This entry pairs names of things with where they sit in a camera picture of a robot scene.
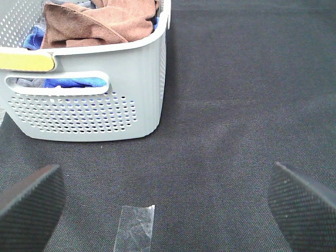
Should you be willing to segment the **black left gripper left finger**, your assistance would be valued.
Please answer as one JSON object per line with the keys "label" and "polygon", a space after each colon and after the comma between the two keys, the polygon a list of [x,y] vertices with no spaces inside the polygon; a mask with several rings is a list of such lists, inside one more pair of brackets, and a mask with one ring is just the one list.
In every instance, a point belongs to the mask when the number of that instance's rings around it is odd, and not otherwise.
{"label": "black left gripper left finger", "polygon": [[64,177],[55,164],[1,193],[1,251],[43,251],[64,206]]}

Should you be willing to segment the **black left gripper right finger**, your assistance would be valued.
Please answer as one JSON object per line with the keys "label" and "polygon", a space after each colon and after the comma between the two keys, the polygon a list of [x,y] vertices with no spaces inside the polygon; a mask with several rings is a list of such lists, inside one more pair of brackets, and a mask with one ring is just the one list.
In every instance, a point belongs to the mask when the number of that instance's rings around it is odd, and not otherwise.
{"label": "black left gripper right finger", "polygon": [[292,251],[335,251],[334,190],[277,162],[268,205]]}

